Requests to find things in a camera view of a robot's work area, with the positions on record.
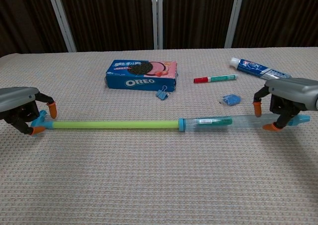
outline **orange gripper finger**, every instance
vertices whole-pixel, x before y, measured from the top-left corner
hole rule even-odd
[[[45,127],[32,127],[32,128],[33,128],[33,132],[31,133],[31,135],[40,133],[45,130]]]
[[[262,115],[261,102],[254,102],[254,112],[256,117],[260,117]]]
[[[50,115],[53,119],[56,118],[56,115],[57,115],[57,110],[56,110],[56,104],[55,102],[51,103],[51,104],[48,104],[48,107],[49,107],[49,110],[50,110]]]
[[[278,132],[281,130],[280,128],[275,127],[274,123],[264,125],[263,129],[271,132]]]

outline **blue sponge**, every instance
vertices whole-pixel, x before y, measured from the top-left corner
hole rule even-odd
[[[240,103],[240,97],[235,94],[226,95],[222,98],[221,102],[228,106],[234,106]]]

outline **oreo logo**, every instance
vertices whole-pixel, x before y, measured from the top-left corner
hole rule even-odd
[[[126,81],[125,85],[127,87],[133,87],[135,85],[149,84],[149,83],[155,83],[155,81],[153,79],[135,79],[135,80]]]

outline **brown curtain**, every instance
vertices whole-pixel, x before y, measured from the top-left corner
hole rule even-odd
[[[50,0],[0,0],[0,57],[66,52]]]
[[[61,0],[78,51],[154,48],[151,0]]]
[[[243,0],[233,48],[318,46],[318,0]]]
[[[164,48],[223,48],[233,1],[163,0]]]

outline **green marker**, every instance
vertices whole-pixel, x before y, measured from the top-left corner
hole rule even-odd
[[[199,77],[193,80],[194,83],[200,82],[217,82],[217,81],[227,81],[227,80],[236,80],[237,75],[223,75],[217,77]]]

